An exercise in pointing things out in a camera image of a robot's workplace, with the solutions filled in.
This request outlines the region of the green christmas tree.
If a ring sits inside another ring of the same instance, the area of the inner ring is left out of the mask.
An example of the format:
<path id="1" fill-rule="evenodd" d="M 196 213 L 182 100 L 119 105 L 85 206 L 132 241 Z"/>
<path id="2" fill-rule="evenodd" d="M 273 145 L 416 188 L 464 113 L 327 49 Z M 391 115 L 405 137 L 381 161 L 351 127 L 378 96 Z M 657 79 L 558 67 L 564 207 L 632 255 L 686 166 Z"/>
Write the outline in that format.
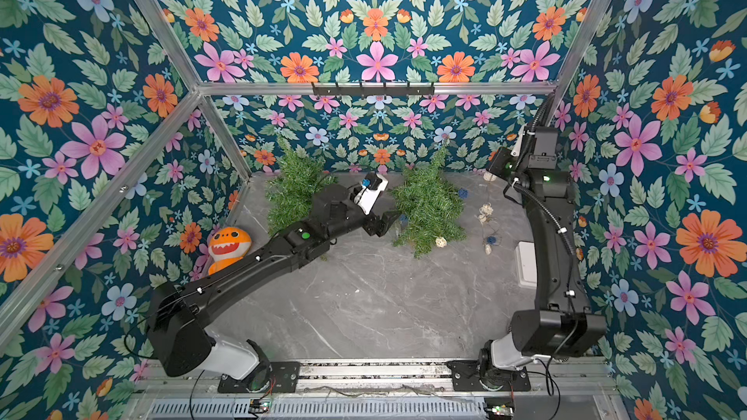
<path id="1" fill-rule="evenodd" d="M 412 248 L 415 259 L 466 238 L 459 224 L 464 201 L 455 184 L 444 177 L 446 162 L 447 147 L 443 147 L 429 163 L 405 172 L 403 183 L 393 191 L 397 210 L 407 218 L 394 245 Z"/>
<path id="2" fill-rule="evenodd" d="M 278 160 L 280 174 L 268 181 L 266 190 L 271 235 L 307 217 L 314 196 L 338 183 L 336 177 L 324 170 L 322 161 L 301 156 L 286 139 L 280 139 L 278 145 L 283 152 Z"/>

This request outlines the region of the rattan ball string light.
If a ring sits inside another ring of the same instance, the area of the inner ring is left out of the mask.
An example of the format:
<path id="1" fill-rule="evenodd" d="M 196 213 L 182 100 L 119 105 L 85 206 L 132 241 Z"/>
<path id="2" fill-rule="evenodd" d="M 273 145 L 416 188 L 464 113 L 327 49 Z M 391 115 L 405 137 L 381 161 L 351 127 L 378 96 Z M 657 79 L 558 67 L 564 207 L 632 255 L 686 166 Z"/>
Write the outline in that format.
<path id="1" fill-rule="evenodd" d="M 455 184 L 456 188 L 458 189 L 459 196 L 464 201 L 464 210 L 459 219 L 459 224 L 465 229 L 466 238 L 462 241 L 449 243 L 449 245 L 447 245 L 445 248 L 434 248 L 433 251 L 426 256 L 430 256 L 434 254 L 434 252 L 436 251 L 443 251 L 455 244 L 459 244 L 461 242 L 466 241 L 473 235 L 470 231 L 468 231 L 469 227 L 477 226 L 477 227 L 483 228 L 492 221 L 490 217 L 492 206 L 490 205 L 488 200 L 486 199 L 481 200 L 477 196 L 477 187 L 474 185 L 474 181 L 477 179 L 476 176 L 464 174 L 464 173 L 444 172 L 444 177 L 445 179 L 447 179 L 447 181 Z M 401 214 L 401 217 L 397 221 L 397 224 L 396 224 L 396 233 L 395 233 L 395 238 L 393 239 L 393 245 L 394 245 L 395 239 L 398 237 L 402 229 L 404 229 L 404 226 L 406 224 L 407 224 L 407 218 Z M 396 246 L 396 247 L 406 248 L 412 253 L 412 256 L 414 256 L 414 252 L 412 252 L 412 248 L 408 246 Z"/>

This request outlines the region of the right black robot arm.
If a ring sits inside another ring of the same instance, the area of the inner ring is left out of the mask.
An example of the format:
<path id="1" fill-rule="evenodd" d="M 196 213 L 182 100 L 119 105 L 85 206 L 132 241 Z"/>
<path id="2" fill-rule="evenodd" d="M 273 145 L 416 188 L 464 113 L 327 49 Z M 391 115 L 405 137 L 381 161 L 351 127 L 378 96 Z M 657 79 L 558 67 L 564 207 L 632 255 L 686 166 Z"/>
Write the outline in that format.
<path id="1" fill-rule="evenodd" d="M 576 185 L 558 168 L 556 141 L 555 128 L 525 128 L 515 148 L 500 149 L 488 167 L 523 200 L 537 276 L 533 308 L 516 312 L 507 336 L 480 352 L 480 384 L 490 391 L 508 388 L 535 362 L 581 357 L 607 333 L 582 283 L 574 245 Z"/>

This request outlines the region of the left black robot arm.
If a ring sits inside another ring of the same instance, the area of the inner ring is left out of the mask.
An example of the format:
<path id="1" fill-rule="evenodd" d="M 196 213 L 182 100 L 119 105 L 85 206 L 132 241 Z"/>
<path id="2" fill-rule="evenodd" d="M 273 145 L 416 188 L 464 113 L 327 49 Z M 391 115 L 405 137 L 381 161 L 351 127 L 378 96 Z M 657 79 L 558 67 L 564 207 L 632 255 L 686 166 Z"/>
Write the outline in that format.
<path id="1" fill-rule="evenodd" d="M 252 341 L 236 341 L 212 330 L 213 322 L 272 280 L 303 268 L 327 253 L 337 239 L 356 229 L 383 237 L 399 219 L 374 207 L 388 186 L 374 172 L 352 187 L 332 184 L 314 195 L 311 212 L 249 252 L 241 233 L 228 227 L 211 243 L 218 270 L 183 288 L 165 283 L 153 291 L 146 318 L 154 357 L 169 377 L 196 369 L 227 375 L 243 383 L 270 365 Z"/>

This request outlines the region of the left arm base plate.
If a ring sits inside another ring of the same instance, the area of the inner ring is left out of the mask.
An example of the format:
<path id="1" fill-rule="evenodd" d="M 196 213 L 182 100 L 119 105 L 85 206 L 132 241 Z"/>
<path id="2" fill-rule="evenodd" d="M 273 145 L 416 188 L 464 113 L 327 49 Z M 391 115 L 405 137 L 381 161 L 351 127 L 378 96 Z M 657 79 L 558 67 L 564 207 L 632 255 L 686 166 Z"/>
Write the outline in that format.
<path id="1" fill-rule="evenodd" d="M 300 381 L 299 362 L 270 362 L 261 364 L 243 380 L 221 377 L 220 394 L 290 394 L 295 393 Z"/>

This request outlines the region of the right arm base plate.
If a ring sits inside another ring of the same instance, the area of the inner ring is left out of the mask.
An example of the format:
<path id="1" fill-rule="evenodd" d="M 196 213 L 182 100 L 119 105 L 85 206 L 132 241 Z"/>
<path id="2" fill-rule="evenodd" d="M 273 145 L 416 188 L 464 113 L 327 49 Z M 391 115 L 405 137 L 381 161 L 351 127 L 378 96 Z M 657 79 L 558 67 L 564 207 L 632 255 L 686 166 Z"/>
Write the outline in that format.
<path id="1" fill-rule="evenodd" d="M 488 362 L 452 360 L 445 366 L 451 371 L 452 388 L 455 392 L 514 392 L 531 390 L 527 371 L 504 371 Z"/>

